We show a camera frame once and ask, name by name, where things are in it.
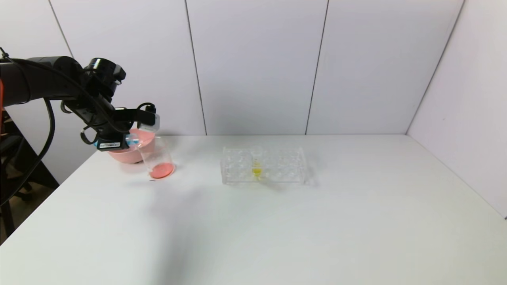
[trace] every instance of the clear plastic cup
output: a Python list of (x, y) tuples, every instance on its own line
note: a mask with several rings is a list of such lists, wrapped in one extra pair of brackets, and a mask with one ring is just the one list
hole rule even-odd
[(156, 136), (153, 140), (141, 141), (137, 148), (151, 177), (164, 178), (174, 172), (175, 165), (163, 138)]

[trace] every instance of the white table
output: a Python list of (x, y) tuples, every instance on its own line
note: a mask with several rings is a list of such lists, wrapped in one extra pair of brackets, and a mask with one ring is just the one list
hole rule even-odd
[[(94, 154), (0, 246), (1, 284), (507, 284), (507, 222), (407, 136), (167, 139), (158, 181)], [(222, 185), (223, 146), (302, 146), (309, 185)]]

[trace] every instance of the pink bowl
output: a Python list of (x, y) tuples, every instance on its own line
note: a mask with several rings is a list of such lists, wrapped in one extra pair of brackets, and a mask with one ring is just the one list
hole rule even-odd
[[(153, 142), (153, 138), (155, 137), (154, 133), (145, 132), (138, 129), (131, 129), (130, 133), (137, 134), (139, 137), (139, 142), (149, 141), (148, 145)], [(137, 163), (139, 161), (142, 161), (141, 153), (133, 145), (131, 145), (128, 149), (110, 151), (108, 153), (112, 156), (112, 158), (118, 160), (121, 163)]]

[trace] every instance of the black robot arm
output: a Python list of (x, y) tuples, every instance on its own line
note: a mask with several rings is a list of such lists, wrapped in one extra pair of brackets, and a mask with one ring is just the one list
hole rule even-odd
[(39, 98), (61, 100), (62, 110), (74, 113), (93, 128), (97, 135), (85, 143), (96, 143), (101, 151), (128, 148), (125, 141), (130, 128), (155, 132), (159, 116), (152, 103), (136, 109), (114, 108), (111, 105), (116, 87), (125, 79), (121, 66), (104, 58), (94, 58), (82, 68), (68, 56), (0, 59), (0, 79), (4, 85), (4, 106), (26, 103)]

